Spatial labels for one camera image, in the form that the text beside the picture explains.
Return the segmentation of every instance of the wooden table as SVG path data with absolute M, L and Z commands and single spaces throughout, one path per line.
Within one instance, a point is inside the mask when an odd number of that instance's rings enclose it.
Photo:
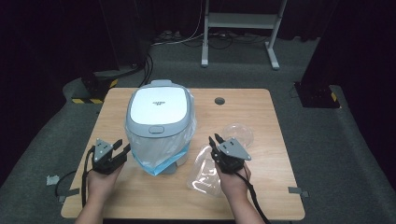
M 121 138 L 124 144 L 119 151 L 128 143 L 123 127 L 127 105 L 135 90 L 115 88 L 109 91 L 70 189 L 80 188 L 85 155 L 96 138 L 109 143 Z M 221 133 L 230 123 L 239 122 L 254 133 L 254 142 L 247 149 L 252 160 L 247 161 L 247 165 L 262 211 L 271 220 L 303 219 L 300 195 L 289 193 L 288 187 L 297 185 L 270 92 L 259 89 L 190 90 L 195 100 L 197 128 L 186 163 L 173 175 L 151 176 L 140 168 L 132 153 L 128 153 L 128 161 L 107 201 L 104 217 L 233 219 L 224 196 L 217 198 L 189 189 L 187 178 L 201 147 L 207 145 L 208 136 Z M 217 97 L 224 98 L 225 104 L 215 104 Z M 70 196 L 64 203 L 62 216 L 77 217 L 80 210 L 81 196 Z

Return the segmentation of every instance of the black strap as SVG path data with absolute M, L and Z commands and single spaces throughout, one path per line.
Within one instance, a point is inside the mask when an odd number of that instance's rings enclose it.
M 85 206 L 87 203 L 87 176 L 88 176 L 88 160 L 90 158 L 90 154 L 93 153 L 95 150 L 95 146 L 92 146 L 90 150 L 87 152 L 87 156 L 85 157 L 85 163 L 84 163 L 84 171 L 82 172 L 82 178 L 81 178 L 81 204 L 82 207 Z
M 262 217 L 262 220 L 264 220 L 264 222 L 266 224 L 271 224 L 270 220 L 268 220 L 268 218 L 265 216 L 264 212 L 260 208 L 259 202 L 257 202 L 257 195 L 256 195 L 256 191 L 253 188 L 253 185 L 250 184 L 250 182 L 248 180 L 246 180 L 243 176 L 241 176 L 237 172 L 234 172 L 234 173 L 237 176 L 239 176 L 239 178 L 241 178 L 245 182 L 245 184 L 247 185 L 247 188 L 250 191 L 251 199 L 253 200 L 254 206 L 256 207 L 257 211 L 259 212 L 260 216 Z

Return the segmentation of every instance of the metal stand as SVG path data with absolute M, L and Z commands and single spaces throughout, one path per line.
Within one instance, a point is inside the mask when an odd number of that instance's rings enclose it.
M 278 70 L 279 63 L 277 62 L 273 46 L 287 2 L 288 0 L 282 0 L 280 9 L 275 15 L 257 15 L 235 13 L 209 13 L 209 0 L 206 0 L 204 43 L 202 45 L 201 66 L 208 67 L 209 65 L 209 48 L 207 44 L 209 27 L 253 28 L 273 30 L 273 32 L 271 33 L 270 41 L 265 42 L 265 49 L 267 50 L 273 69 Z

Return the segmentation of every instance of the black curtain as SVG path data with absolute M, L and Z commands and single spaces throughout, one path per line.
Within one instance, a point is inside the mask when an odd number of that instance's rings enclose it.
M 32 139 L 65 103 L 64 85 L 90 73 L 63 30 L 60 1 L 0 3 L 0 184 Z
M 339 1 L 301 82 L 313 92 L 342 87 L 367 146 L 394 188 L 395 11 L 391 0 Z

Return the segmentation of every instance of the yellow black tape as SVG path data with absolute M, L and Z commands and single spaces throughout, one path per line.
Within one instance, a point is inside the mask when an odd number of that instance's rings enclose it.
M 103 100 L 101 99 L 84 99 L 84 98 L 74 98 L 72 99 L 72 102 L 75 104 L 102 104 Z
M 332 100 L 333 100 L 334 102 L 337 101 L 337 96 L 334 94 L 334 92 L 332 92 Z
M 115 86 L 117 85 L 118 82 L 119 82 L 118 79 L 114 79 L 114 80 L 110 83 L 109 88 L 111 89 L 111 88 L 115 87 Z

